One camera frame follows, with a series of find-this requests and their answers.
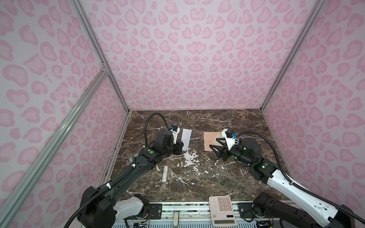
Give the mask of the peach pink envelope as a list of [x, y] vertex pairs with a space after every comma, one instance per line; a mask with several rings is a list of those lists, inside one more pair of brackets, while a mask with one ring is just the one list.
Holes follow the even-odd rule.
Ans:
[[204, 132], [203, 138], [205, 152], [212, 152], [212, 149], [209, 146], [211, 144], [221, 146], [221, 144], [216, 141], [217, 138], [222, 138], [221, 132]]

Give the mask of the white letter paper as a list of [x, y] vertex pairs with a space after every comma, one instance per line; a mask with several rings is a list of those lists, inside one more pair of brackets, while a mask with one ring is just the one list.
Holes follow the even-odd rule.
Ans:
[[190, 129], [183, 129], [182, 130], [182, 138], [181, 142], [183, 143], [182, 150], [187, 151], [189, 149], [189, 143], [192, 135], [192, 130]]

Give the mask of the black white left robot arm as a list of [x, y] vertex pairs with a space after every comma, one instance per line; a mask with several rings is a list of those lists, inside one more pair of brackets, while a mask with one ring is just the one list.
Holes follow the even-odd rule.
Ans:
[[182, 153], [183, 142], [177, 139], [179, 132], [178, 127], [161, 130], [156, 139], [145, 146], [118, 176], [98, 188], [87, 188], [82, 195], [80, 207], [66, 222], [65, 227], [69, 227], [74, 219], [86, 228], [111, 228], [115, 222], [128, 217], [144, 217], [149, 204], [146, 198], [141, 195], [123, 201], [120, 198], [164, 158]]

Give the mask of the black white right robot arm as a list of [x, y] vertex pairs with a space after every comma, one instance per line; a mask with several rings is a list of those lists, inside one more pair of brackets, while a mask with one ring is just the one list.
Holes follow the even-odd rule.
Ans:
[[225, 137], [216, 141], [218, 145], [211, 144], [210, 148], [220, 159], [233, 158], [248, 167], [254, 179], [276, 189], [297, 204], [293, 207], [262, 193], [253, 201], [253, 208], [298, 228], [355, 227], [355, 219], [349, 208], [333, 206], [291, 179], [277, 164], [262, 157], [262, 147], [256, 139]]

